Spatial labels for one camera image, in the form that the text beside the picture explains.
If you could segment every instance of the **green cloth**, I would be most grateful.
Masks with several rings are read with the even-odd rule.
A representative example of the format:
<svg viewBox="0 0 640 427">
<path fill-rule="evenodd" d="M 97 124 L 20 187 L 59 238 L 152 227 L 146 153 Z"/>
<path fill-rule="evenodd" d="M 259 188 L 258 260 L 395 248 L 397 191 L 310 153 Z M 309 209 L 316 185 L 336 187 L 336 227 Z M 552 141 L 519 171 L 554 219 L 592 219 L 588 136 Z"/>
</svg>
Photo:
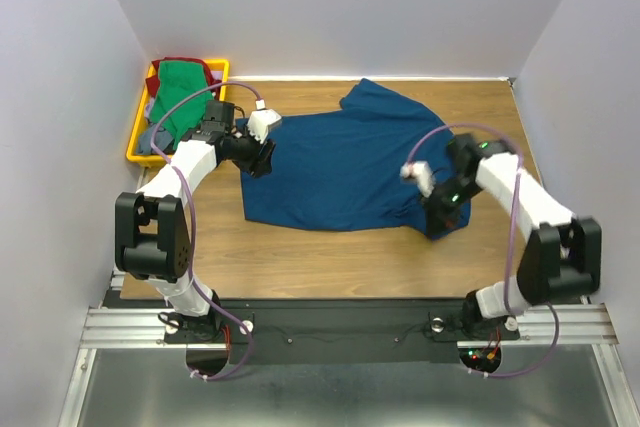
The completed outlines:
<svg viewBox="0 0 640 427">
<path fill-rule="evenodd" d="M 153 123 L 157 123 L 182 99 L 207 86 L 202 65 L 182 60 L 160 62 L 158 79 L 160 80 L 160 88 L 149 115 L 149 120 Z M 178 142 L 187 130 L 195 127 L 202 120 L 205 104 L 210 99 L 210 93 L 198 95 L 176 110 L 165 121 L 163 126 L 173 136 L 174 147 L 178 147 Z"/>
</svg>

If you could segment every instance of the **white wall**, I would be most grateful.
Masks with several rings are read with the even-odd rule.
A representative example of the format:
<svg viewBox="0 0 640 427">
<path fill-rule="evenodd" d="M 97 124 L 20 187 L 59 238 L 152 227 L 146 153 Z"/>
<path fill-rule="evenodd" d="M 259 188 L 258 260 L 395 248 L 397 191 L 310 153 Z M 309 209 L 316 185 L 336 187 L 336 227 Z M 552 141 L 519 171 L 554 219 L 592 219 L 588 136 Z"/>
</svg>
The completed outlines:
<svg viewBox="0 0 640 427">
<path fill-rule="evenodd" d="M 515 83 L 549 190 L 602 224 L 602 289 L 640 399 L 640 1 L 562 0 Z"/>
<path fill-rule="evenodd" d="M 560 0 L 120 0 L 148 55 L 234 75 L 514 76 Z"/>
<path fill-rule="evenodd" d="M 146 58 L 117 0 L 0 0 L 0 424 L 57 425 Z"/>
</svg>

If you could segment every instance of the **white baseboard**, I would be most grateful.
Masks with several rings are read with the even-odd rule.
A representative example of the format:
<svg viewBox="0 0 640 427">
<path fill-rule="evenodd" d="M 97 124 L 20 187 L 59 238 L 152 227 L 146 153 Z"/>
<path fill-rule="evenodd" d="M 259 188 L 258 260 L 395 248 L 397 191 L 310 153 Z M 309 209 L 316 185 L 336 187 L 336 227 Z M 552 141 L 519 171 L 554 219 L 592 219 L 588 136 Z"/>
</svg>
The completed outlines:
<svg viewBox="0 0 640 427">
<path fill-rule="evenodd" d="M 321 82 L 354 81 L 366 77 L 375 82 L 381 81 L 440 81 L 440 82 L 477 82 L 507 81 L 508 77 L 453 77 L 453 76 L 399 76 L 399 75 L 233 75 L 229 80 L 240 82 Z"/>
</svg>

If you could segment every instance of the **gray floor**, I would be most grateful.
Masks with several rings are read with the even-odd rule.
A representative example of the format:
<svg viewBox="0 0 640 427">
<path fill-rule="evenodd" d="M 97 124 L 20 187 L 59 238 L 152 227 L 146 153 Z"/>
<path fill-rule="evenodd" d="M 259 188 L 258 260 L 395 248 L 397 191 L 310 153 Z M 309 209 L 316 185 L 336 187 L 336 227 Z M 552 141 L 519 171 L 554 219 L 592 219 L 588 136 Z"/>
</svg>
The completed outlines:
<svg viewBox="0 0 640 427">
<path fill-rule="evenodd" d="M 504 349 L 501 372 L 545 348 Z M 615 426 L 589 346 L 558 348 L 541 370 L 484 380 L 428 363 L 247 367 L 191 380 L 178 350 L 98 353 L 82 426 Z"/>
</svg>

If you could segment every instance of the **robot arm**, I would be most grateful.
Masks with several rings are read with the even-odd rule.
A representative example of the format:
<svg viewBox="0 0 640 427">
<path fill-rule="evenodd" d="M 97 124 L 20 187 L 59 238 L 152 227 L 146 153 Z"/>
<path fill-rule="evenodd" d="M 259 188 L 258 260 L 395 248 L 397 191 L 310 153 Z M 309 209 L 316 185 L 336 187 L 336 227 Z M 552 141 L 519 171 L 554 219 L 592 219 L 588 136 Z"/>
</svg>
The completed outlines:
<svg viewBox="0 0 640 427">
<path fill-rule="evenodd" d="M 116 266 L 153 285 L 178 314 L 214 325 L 220 319 L 197 287 L 219 305 L 216 293 L 187 272 L 191 255 L 183 209 L 187 193 L 174 167 L 184 175 L 190 192 L 223 160 L 233 161 L 253 177 L 270 173 L 275 144 L 267 137 L 280 125 L 280 115 L 256 110 L 245 126 L 234 131 L 234 108 L 229 102 L 210 100 L 202 122 L 178 144 L 171 165 L 136 193 L 124 192 L 116 201 Z M 151 222 L 157 224 L 156 232 L 141 231 Z"/>
<path fill-rule="evenodd" d="M 456 175 L 433 183 L 426 163 L 403 167 L 416 181 L 427 215 L 427 235 L 438 238 L 459 219 L 461 206 L 487 191 L 511 213 L 518 157 L 501 141 L 478 143 L 470 134 L 454 136 L 447 151 Z M 517 225 L 527 241 L 517 275 L 509 284 L 511 310 L 521 313 L 544 302 L 588 295 L 600 285 L 602 233 L 590 218 L 578 219 L 524 169 L 520 172 Z M 509 315 L 505 282 L 470 292 L 463 321 L 467 325 Z"/>
</svg>

